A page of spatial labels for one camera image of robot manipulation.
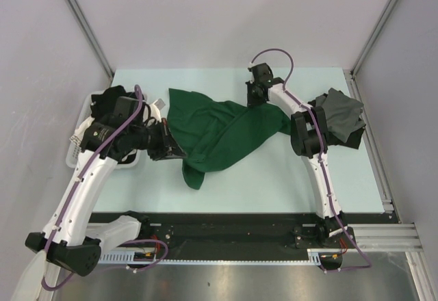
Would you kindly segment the green t shirt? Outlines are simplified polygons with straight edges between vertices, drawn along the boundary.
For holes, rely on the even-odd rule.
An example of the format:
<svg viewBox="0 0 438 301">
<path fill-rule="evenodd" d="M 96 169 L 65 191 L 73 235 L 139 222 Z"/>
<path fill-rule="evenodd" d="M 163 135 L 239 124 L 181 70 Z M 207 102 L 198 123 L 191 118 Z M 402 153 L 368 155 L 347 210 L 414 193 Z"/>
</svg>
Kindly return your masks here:
<svg viewBox="0 0 438 301">
<path fill-rule="evenodd" d="M 276 133 L 290 134 L 290 119 L 276 106 L 246 107 L 214 101 L 199 92 L 171 88 L 167 121 L 187 157 L 186 185 L 199 190 L 205 175 L 230 168 Z"/>
</svg>

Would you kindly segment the white plastic basket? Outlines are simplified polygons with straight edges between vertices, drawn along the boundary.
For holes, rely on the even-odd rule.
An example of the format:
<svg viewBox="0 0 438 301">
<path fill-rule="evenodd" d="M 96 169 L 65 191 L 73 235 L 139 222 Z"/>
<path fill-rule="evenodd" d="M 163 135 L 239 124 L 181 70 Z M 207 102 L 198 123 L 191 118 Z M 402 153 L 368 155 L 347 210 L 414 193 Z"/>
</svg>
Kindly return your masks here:
<svg viewBox="0 0 438 301">
<path fill-rule="evenodd" d="M 79 128 L 80 124 L 91 114 L 91 96 L 93 94 L 102 94 L 104 93 L 103 90 L 99 90 L 99 91 L 94 91 L 91 92 L 89 95 L 87 95 L 87 97 L 85 98 L 85 101 L 83 102 L 83 106 L 81 108 L 78 120 L 77 120 L 77 124 L 76 127 Z M 68 147 L 68 151 L 67 151 L 67 155 L 66 155 L 66 165 L 69 168 L 75 168 L 76 164 L 77 164 L 77 157 L 80 154 L 80 147 L 78 147 L 78 145 L 74 144 L 73 142 L 70 143 L 69 147 Z M 122 161 L 120 161 L 118 163 L 118 165 L 116 166 L 117 170 L 121 170 L 121 169 L 129 169 L 132 168 L 134 166 L 136 166 L 140 160 L 140 150 L 136 150 L 136 151 L 132 151 L 131 153 L 129 153 L 126 157 L 123 158 Z"/>
</svg>

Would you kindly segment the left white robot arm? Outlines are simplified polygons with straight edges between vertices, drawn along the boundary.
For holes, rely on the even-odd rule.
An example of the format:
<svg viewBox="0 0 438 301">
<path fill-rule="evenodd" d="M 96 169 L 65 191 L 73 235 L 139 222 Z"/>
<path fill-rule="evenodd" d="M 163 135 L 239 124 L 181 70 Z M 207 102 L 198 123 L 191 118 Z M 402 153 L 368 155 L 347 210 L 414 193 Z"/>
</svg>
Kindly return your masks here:
<svg viewBox="0 0 438 301">
<path fill-rule="evenodd" d="M 153 161 L 183 159 L 160 110 L 127 96 L 117 98 L 113 112 L 94 119 L 84 131 L 74 174 L 55 213 L 40 232 L 28 234 L 25 245 L 45 260 L 79 276 L 89 275 L 99 257 L 132 241 L 143 246 L 153 229 L 149 217 L 135 211 L 88 233 L 87 225 L 99 195 L 119 162 L 133 151 L 146 151 Z"/>
</svg>

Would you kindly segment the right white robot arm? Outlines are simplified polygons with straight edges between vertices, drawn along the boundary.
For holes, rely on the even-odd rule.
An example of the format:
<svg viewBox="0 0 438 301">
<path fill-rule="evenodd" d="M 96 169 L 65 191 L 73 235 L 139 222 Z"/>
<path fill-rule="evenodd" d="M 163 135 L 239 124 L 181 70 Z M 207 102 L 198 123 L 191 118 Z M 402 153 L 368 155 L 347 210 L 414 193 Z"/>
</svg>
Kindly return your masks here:
<svg viewBox="0 0 438 301">
<path fill-rule="evenodd" d="M 264 103 L 277 106 L 290 119 L 292 149 L 306 166 L 313 188 L 318 220 L 315 238 L 324 247 L 331 247 L 345 233 L 348 224 L 337 200 L 328 165 L 328 127 L 325 112 L 300 100 L 286 88 L 286 82 L 275 77 L 266 64 L 251 64 L 247 85 L 247 105 Z"/>
</svg>

